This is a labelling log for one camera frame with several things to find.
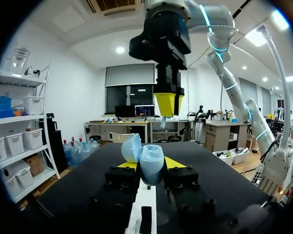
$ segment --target blue led light strip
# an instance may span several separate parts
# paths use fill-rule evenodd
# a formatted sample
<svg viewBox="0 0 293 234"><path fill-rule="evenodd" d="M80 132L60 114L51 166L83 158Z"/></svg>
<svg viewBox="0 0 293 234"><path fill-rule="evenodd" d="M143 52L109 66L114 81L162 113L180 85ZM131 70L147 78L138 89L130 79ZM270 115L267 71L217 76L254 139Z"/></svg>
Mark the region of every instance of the blue led light strip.
<svg viewBox="0 0 293 234"><path fill-rule="evenodd" d="M258 137L256 137L256 140L258 140L266 131L268 131L268 129L264 130L261 134L259 134Z"/></svg>
<svg viewBox="0 0 293 234"><path fill-rule="evenodd" d="M235 83L234 85L232 85L232 86L226 88L225 90L232 89L232 88L233 88L234 86L236 86L237 84L238 84L238 83Z"/></svg>
<svg viewBox="0 0 293 234"><path fill-rule="evenodd" d="M206 22L207 26L210 26L209 18L208 18L207 14L206 14L206 11L205 11L203 5L200 5L200 9L202 11L202 14L204 16L204 19L205 19L205 22ZM213 32L213 30L211 29L211 27L209 27L209 32L210 33Z"/></svg>
<svg viewBox="0 0 293 234"><path fill-rule="evenodd" d="M210 47L213 48L214 50L218 50L218 51L225 51L225 50L227 50L227 48L226 49L218 49L218 48L212 46L211 43L210 43L210 39L209 38L207 38L207 41L209 42Z"/></svg>
<svg viewBox="0 0 293 234"><path fill-rule="evenodd" d="M217 52L215 52L215 53L216 53L216 55L219 57L220 61L221 61L222 63L224 63L223 58L221 57L221 54L220 54L220 53L217 53Z"/></svg>
<svg viewBox="0 0 293 234"><path fill-rule="evenodd" d="M250 117L249 119L252 119L252 116L251 116L251 112L250 112L250 110L249 110L249 107L248 107L247 104L245 104L245 103L244 103L244 105L245 105L246 109L247 109L248 112L249 112L249 117Z"/></svg>

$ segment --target black table surface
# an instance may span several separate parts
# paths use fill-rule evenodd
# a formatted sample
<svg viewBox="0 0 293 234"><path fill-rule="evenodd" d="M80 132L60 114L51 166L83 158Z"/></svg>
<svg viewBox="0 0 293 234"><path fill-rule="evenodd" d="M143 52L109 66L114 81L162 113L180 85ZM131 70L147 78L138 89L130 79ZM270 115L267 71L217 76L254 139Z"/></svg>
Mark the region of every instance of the black table surface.
<svg viewBox="0 0 293 234"><path fill-rule="evenodd" d="M268 196L250 181L195 142L158 143L165 156L199 173L201 188L216 200L216 213L238 213L249 205L262 204ZM125 162L120 143L108 143L77 168L52 185L39 202L52 214L66 213L71 207L83 209L105 181L111 165ZM167 200L163 185L156 186L157 232L182 233L177 228L177 213Z"/></svg>

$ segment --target shelf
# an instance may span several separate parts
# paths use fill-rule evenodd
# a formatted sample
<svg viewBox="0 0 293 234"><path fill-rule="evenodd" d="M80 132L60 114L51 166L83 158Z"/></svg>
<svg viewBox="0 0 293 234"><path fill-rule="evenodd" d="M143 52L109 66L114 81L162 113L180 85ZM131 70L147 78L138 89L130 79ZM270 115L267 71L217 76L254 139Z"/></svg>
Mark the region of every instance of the shelf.
<svg viewBox="0 0 293 234"><path fill-rule="evenodd" d="M34 78L31 76L13 74L0 70L0 84L36 88L37 86L44 83L45 80L42 78Z"/></svg>
<svg viewBox="0 0 293 234"><path fill-rule="evenodd" d="M19 202L22 198L28 195L39 185L44 183L47 179L50 179L53 175L55 175L55 170L49 167L45 168L43 172L34 177L34 184L32 186L30 186L28 189L23 190L17 197L13 198L14 202Z"/></svg>
<svg viewBox="0 0 293 234"><path fill-rule="evenodd" d="M19 121L27 121L27 120L40 119L40 118L43 118L43 115L17 116L17 117L9 117L9 118L0 118L0 124L13 123L13 122L19 122Z"/></svg>
<svg viewBox="0 0 293 234"><path fill-rule="evenodd" d="M160 130L153 130L153 133L157 133L157 134L167 134L167 133L171 133L171 134L175 134L175 133L178 133L176 132L175 130L167 130L167 132L160 132Z"/></svg>
<svg viewBox="0 0 293 234"><path fill-rule="evenodd" d="M26 157L31 156L35 153L38 153L42 150L45 150L47 148L48 148L48 145L43 145L43 146L41 146L37 149L34 149L34 150L30 150L30 149L27 149L24 147L24 149L25 149L24 153L21 153L16 156L10 156L10 157L8 156L8 158L6 160L3 160L2 162L0 162L0 169L2 169L3 167L6 167L8 165L11 165L12 163L17 162L23 158L26 158Z"/></svg>

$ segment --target computer monitor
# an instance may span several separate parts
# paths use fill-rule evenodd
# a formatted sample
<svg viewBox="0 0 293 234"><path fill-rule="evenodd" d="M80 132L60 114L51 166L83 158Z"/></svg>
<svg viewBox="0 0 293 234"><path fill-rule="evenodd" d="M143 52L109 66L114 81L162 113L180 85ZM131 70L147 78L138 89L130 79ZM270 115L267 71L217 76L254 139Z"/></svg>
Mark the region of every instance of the computer monitor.
<svg viewBox="0 0 293 234"><path fill-rule="evenodd" d="M120 118L135 117L135 106L115 106L115 115Z"/></svg>
<svg viewBox="0 0 293 234"><path fill-rule="evenodd" d="M154 106L155 105L135 106L136 117L154 117L155 116Z"/></svg>

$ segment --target wooden floor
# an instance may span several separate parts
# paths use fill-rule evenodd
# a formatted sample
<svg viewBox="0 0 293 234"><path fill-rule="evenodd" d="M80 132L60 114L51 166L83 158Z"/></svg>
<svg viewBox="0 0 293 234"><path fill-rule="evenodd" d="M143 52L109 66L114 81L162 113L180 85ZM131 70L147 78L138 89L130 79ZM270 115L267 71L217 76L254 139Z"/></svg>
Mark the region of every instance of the wooden floor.
<svg viewBox="0 0 293 234"><path fill-rule="evenodd" d="M250 171L245 173L245 178L247 178L248 180L251 180L254 173L255 173L255 169L258 166L258 164L260 163L260 155L259 154L253 154L250 153L248 159L246 162L237 164L237 165L232 165L231 167L233 169L235 169L238 173L242 173L241 175L243 176L243 172L244 171ZM67 168L66 170L64 170L60 176L61 178L64 177L65 175L67 175L70 171L72 170L71 167ZM50 188L55 182L57 182L58 179L57 177L54 175L53 177L51 177L49 180L47 180L45 183L43 183L42 185L40 185L34 192L33 195L38 198L39 196L41 196L41 194L43 194L48 188ZM19 206L21 209L24 209L26 207L26 205L28 204L26 199L22 199L19 203Z"/></svg>
<svg viewBox="0 0 293 234"><path fill-rule="evenodd" d="M259 154L250 153L246 162L242 162L242 163L236 164L236 165L231 165L231 167L233 169L235 169L238 173L243 173L245 171L246 172L245 178L247 178L248 180L251 180L253 178L254 173L255 173L256 167L260 163L259 159L260 159Z"/></svg>

